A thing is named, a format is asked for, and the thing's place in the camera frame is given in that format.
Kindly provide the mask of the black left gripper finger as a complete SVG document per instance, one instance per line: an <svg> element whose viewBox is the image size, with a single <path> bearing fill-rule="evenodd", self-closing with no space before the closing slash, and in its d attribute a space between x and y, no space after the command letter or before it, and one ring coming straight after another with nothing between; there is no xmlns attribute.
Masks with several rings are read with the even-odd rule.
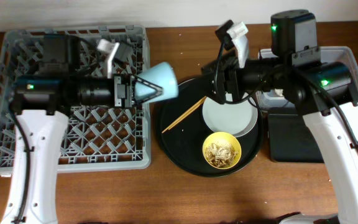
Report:
<svg viewBox="0 0 358 224"><path fill-rule="evenodd" d="M145 95L139 99L134 98L134 102L132 104L133 107L137 107L143 103L146 103L150 100L153 100L154 98L157 98L163 94L163 91L156 91L153 94Z"/></svg>
<svg viewBox="0 0 358 224"><path fill-rule="evenodd" d="M135 93L161 93L163 88L141 78L137 75L131 75L132 81L134 82Z"/></svg>

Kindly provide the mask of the light blue plastic cup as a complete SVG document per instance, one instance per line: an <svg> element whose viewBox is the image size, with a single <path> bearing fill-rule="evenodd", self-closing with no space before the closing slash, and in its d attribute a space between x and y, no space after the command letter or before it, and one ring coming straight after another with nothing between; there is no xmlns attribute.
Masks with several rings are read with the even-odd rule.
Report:
<svg viewBox="0 0 358 224"><path fill-rule="evenodd" d="M169 100L178 96L178 83L171 65L167 62L162 62L139 75L144 80L162 87L162 94L154 99L147 101L148 103ZM140 83L135 84L134 88L135 99L141 100L146 96L151 96L156 91L151 87Z"/></svg>

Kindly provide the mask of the yellow bowl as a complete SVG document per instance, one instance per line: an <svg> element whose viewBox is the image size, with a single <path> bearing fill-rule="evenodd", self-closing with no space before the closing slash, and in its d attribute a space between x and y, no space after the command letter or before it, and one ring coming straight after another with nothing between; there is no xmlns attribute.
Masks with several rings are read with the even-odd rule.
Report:
<svg viewBox="0 0 358 224"><path fill-rule="evenodd" d="M233 135L216 132L204 140L202 153L210 166L226 170L233 168L240 161L242 149L240 142Z"/></svg>

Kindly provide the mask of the food scraps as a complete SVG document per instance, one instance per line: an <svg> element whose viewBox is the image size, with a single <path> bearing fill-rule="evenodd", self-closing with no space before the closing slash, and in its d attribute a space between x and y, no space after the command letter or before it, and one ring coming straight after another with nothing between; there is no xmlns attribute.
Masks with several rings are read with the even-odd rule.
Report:
<svg viewBox="0 0 358 224"><path fill-rule="evenodd" d="M211 143L204 150L204 158L215 168L227 169L234 165L234 161L239 153L231 144Z"/></svg>

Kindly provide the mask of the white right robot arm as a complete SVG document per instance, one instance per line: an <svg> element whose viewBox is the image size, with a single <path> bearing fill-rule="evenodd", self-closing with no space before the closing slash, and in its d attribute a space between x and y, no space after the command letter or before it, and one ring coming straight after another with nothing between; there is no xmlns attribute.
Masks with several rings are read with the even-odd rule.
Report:
<svg viewBox="0 0 358 224"><path fill-rule="evenodd" d="M216 29L218 57L203 69L206 94L225 104L248 100L257 91L281 89L313 135L334 188L335 215L289 213L275 223L358 223L358 89L341 62L323 63L316 18L306 9L270 18L272 57L251 60L247 27L227 21Z"/></svg>

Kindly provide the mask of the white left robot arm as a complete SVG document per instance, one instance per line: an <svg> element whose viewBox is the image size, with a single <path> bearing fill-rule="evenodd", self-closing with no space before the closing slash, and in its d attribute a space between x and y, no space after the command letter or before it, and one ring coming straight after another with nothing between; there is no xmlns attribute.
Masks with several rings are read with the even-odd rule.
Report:
<svg viewBox="0 0 358 224"><path fill-rule="evenodd" d="M106 76L81 69L81 37L47 34L36 74L19 77L8 111L15 125L12 179L3 223L56 223L55 193L60 147L73 106L131 108L163 94L162 86L138 75L112 72L118 43L100 40Z"/></svg>

